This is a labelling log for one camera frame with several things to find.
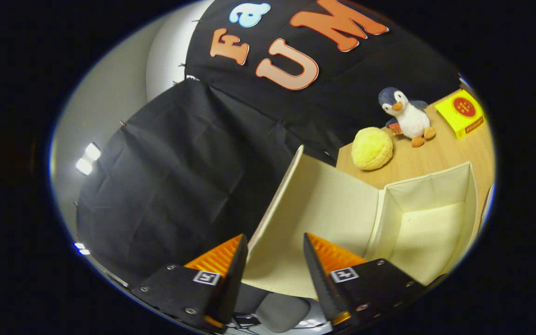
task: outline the screw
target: screw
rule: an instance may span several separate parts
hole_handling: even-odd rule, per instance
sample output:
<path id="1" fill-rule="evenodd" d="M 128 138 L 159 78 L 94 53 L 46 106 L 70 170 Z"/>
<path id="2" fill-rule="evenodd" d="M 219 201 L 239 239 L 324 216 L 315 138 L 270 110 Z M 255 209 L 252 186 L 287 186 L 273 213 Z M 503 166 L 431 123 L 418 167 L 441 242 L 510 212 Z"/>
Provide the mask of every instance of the screw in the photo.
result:
<path id="1" fill-rule="evenodd" d="M 363 305 L 355 308 L 355 310 L 357 310 L 357 312 L 361 311 L 361 310 L 365 310 L 366 308 L 369 307 L 369 304 L 368 303 L 364 303 Z"/>

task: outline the yellow box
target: yellow box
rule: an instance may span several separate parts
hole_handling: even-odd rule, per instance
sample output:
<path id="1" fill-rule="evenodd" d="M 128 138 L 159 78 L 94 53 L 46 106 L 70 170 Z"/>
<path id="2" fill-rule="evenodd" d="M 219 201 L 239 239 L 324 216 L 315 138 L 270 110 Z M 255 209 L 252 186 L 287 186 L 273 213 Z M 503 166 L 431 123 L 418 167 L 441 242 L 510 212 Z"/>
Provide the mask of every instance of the yellow box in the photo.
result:
<path id="1" fill-rule="evenodd" d="M 435 105 L 459 140 L 485 122 L 479 103 L 464 89 Z"/>

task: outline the orange lettering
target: orange lettering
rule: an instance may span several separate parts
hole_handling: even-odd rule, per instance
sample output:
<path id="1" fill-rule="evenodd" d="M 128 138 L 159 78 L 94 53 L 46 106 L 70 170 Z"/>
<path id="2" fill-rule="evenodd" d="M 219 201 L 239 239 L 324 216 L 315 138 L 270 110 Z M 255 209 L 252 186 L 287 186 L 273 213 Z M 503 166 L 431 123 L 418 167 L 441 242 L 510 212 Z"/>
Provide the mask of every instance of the orange lettering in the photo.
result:
<path id="1" fill-rule="evenodd" d="M 288 59 L 296 61 L 303 67 L 303 72 L 298 76 L 291 76 L 287 72 L 272 65 L 270 59 L 263 59 L 255 70 L 256 76 L 259 76 L 260 78 L 266 77 L 278 85 L 291 89 L 292 91 L 308 87 L 317 78 L 319 68 L 317 67 L 315 60 L 311 59 L 308 55 L 289 47 L 282 38 L 278 38 L 272 42 L 272 45 L 270 45 L 270 48 L 268 49 L 268 53 L 270 55 L 280 54 Z"/>
<path id="2" fill-rule="evenodd" d="M 249 44 L 233 45 L 234 43 L 239 43 L 241 39 L 237 36 L 225 35 L 226 32 L 227 30 L 225 28 L 219 28 L 214 31 L 212 45 L 210 46 L 210 55 L 212 57 L 221 55 L 234 59 L 239 65 L 245 64 L 247 53 L 249 53 Z"/>
<path id="3" fill-rule="evenodd" d="M 340 32 L 345 32 L 363 39 L 368 38 L 365 32 L 357 26 L 357 23 L 372 35 L 379 35 L 389 31 L 387 26 L 377 23 L 362 13 L 340 4 L 337 0 L 317 0 L 317 3 L 331 13 L 331 15 L 300 11 L 291 18 L 291 25 L 294 27 L 304 26 L 312 28 L 336 42 L 338 49 L 344 53 L 354 49 L 359 45 L 359 41 L 356 38 L 344 36 Z"/>

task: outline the yellow ball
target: yellow ball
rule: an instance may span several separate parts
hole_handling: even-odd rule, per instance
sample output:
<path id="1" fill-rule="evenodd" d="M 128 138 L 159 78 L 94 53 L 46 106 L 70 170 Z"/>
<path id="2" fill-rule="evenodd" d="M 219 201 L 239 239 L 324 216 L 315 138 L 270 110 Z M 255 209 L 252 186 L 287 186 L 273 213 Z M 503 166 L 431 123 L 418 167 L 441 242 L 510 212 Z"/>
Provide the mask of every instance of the yellow ball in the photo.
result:
<path id="1" fill-rule="evenodd" d="M 351 156 L 353 163 L 362 170 L 381 168 L 392 158 L 393 145 L 390 136 L 376 127 L 361 129 L 355 136 Z"/>

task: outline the light fixture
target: light fixture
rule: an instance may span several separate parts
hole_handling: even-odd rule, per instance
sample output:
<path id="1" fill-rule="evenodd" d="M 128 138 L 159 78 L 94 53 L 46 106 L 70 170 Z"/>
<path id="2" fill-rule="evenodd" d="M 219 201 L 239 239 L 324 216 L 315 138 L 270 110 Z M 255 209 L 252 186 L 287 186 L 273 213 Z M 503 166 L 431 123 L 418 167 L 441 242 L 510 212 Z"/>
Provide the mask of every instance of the light fixture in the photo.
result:
<path id="1" fill-rule="evenodd" d="M 76 168 L 83 174 L 88 175 L 92 172 L 92 165 L 91 163 L 88 163 L 87 160 L 80 158 L 78 159 L 78 162 L 76 163 Z"/>
<path id="2" fill-rule="evenodd" d="M 88 146 L 86 147 L 86 154 L 93 161 L 96 161 L 98 157 L 101 156 L 101 151 L 98 149 L 98 146 L 96 146 L 96 144 L 92 142 L 91 144 L 88 144 Z"/>

